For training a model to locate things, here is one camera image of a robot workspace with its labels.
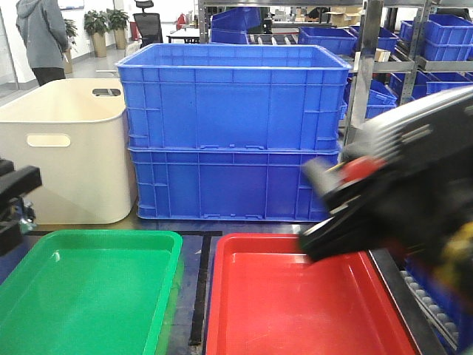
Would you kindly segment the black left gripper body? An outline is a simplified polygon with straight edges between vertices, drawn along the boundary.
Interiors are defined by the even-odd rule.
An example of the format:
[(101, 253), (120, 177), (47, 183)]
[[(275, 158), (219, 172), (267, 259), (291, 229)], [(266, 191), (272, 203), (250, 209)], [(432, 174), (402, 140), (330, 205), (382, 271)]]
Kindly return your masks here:
[(33, 205), (25, 196), (42, 186), (40, 169), (25, 166), (15, 169), (11, 160), (1, 159), (1, 256), (23, 242), (35, 228)]

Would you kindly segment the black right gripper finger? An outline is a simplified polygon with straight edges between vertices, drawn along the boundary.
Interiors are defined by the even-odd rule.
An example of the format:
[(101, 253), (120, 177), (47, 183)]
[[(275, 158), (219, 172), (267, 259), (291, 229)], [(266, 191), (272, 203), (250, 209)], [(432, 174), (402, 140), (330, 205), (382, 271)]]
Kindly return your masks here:
[(387, 238), (385, 221), (365, 208), (346, 209), (299, 233), (299, 248), (313, 261), (378, 249)]
[(301, 166), (304, 176), (326, 207), (339, 207), (355, 197), (350, 187), (342, 182), (340, 172), (324, 158), (313, 158)]

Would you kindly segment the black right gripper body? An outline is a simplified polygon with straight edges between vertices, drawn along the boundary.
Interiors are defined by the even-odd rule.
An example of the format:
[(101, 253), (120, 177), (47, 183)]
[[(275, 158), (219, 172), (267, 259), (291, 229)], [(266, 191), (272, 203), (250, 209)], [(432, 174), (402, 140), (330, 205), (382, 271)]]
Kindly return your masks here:
[(472, 220), (472, 86), (445, 89), (369, 119), (344, 158), (382, 161), (393, 181), (374, 211), (429, 265)]

